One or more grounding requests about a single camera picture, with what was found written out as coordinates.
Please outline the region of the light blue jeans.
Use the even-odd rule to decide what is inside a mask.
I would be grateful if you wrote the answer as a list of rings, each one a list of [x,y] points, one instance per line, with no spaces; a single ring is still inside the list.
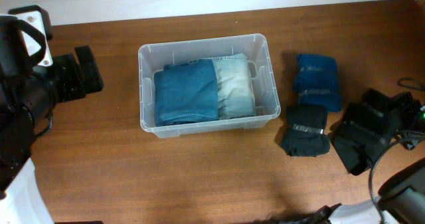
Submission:
[[[216,72],[219,118],[255,116],[256,101],[247,56],[240,53],[209,60],[212,60]]]

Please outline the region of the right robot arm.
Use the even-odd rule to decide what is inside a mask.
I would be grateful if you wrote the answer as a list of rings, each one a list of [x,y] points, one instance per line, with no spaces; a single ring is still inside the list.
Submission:
[[[350,103],[336,129],[325,134],[327,109],[288,106],[282,148],[289,156],[318,156],[335,148],[351,175],[369,172],[370,200],[357,205],[323,206],[300,223],[423,223],[424,160],[386,181],[377,193],[373,176],[383,156],[400,144],[411,150],[424,141],[424,107],[410,92],[388,97],[370,89]]]

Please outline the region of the large black cloth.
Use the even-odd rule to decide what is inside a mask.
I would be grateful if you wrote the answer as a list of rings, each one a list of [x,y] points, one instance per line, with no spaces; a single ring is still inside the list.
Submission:
[[[350,103],[333,138],[350,174],[360,175],[376,163],[400,128],[400,109],[409,98],[406,92],[388,97],[369,89],[360,102]]]

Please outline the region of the small black cloth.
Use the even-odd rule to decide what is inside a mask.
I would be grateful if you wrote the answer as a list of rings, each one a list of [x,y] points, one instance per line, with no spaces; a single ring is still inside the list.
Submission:
[[[288,127],[281,147],[289,156],[316,157],[330,151],[325,134],[328,111],[314,104],[297,104],[286,108]]]

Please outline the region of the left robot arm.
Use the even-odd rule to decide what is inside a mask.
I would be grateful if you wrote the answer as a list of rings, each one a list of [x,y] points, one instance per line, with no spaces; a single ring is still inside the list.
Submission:
[[[45,35],[16,16],[1,17],[1,222],[52,223],[41,197],[33,144],[53,125],[61,102],[99,92],[104,83],[90,47],[43,65]]]

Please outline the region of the teal cloth with tape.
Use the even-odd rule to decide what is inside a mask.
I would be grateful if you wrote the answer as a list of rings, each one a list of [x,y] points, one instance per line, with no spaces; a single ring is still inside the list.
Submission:
[[[330,56],[300,54],[297,64],[299,72],[293,84],[297,102],[324,106],[329,112],[342,111],[336,60]]]

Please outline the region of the dark blue jeans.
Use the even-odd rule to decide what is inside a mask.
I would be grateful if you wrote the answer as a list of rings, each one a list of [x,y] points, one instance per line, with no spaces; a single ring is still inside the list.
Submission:
[[[211,60],[164,66],[154,74],[156,126],[218,120],[218,83]]]

